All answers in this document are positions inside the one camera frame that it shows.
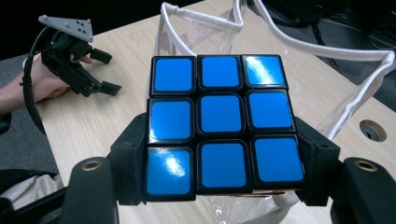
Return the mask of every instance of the human hand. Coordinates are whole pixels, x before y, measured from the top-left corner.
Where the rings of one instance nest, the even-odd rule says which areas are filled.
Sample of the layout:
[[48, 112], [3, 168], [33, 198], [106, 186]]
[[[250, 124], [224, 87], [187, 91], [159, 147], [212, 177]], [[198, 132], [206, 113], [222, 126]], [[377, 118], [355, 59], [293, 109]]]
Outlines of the human hand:
[[[83, 56], [80, 59], [84, 63], [92, 63], [92, 59]], [[55, 98], [64, 94], [70, 87], [59, 77], [53, 75], [51, 71], [41, 62], [41, 57], [32, 64], [33, 96], [35, 103], [47, 99]]]
[[[84, 56], [80, 59], [84, 63], [92, 63], [92, 59]], [[23, 87], [20, 85], [24, 73], [19, 73], [4, 87], [0, 88], [0, 117], [17, 109], [25, 108]], [[65, 93], [70, 87], [41, 62], [38, 57], [32, 64], [31, 70], [32, 92], [35, 103], [54, 98]]]

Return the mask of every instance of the wooden table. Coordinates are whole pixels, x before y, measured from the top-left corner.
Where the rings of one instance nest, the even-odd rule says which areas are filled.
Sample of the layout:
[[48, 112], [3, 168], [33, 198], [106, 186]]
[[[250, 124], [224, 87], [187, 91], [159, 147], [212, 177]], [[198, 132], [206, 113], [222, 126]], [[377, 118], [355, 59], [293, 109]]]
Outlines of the wooden table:
[[[188, 8], [219, 15], [232, 0], [208, 0]], [[69, 91], [39, 105], [47, 137], [61, 177], [67, 186], [71, 170], [79, 161], [105, 157], [125, 127], [145, 112], [146, 85], [153, 56], [159, 16], [97, 35], [93, 46], [113, 56], [110, 64], [94, 63], [87, 71], [99, 80], [120, 84], [116, 96], [97, 93], [86, 98]], [[278, 54], [282, 57], [290, 86], [294, 115], [316, 127], [356, 86], [317, 57], [298, 52], [274, 38], [266, 23], [247, 10], [245, 27], [233, 42], [235, 54]], [[206, 53], [209, 45], [195, 52]], [[373, 120], [387, 132], [384, 142], [364, 136], [360, 122]], [[361, 157], [382, 164], [396, 178], [396, 114], [370, 99], [335, 137], [340, 160]], [[282, 223], [331, 223], [330, 205], [306, 207], [297, 203]], [[202, 197], [190, 203], [148, 203], [120, 206], [121, 223], [219, 223]]]

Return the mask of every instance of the clear plastic bag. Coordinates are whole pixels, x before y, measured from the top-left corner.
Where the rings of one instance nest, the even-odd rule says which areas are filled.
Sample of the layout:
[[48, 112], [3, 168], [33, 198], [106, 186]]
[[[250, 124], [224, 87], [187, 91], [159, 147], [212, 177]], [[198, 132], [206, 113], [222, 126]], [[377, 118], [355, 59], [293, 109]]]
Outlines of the clear plastic bag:
[[[269, 25], [271, 33], [288, 46], [316, 56], [361, 62], [382, 62], [350, 95], [335, 105], [318, 125], [317, 130], [333, 140], [354, 113], [379, 89], [383, 77], [396, 69], [391, 50], [352, 50], [305, 43], [283, 34], [272, 21], [261, 0], [253, 0], [252, 8]], [[218, 16], [178, 8], [163, 3], [154, 56], [229, 54], [234, 38], [244, 26], [246, 0], [234, 0], [232, 8]], [[209, 42], [211, 52], [200, 44]], [[279, 223], [299, 199], [294, 192], [265, 198], [203, 196], [219, 223]]]

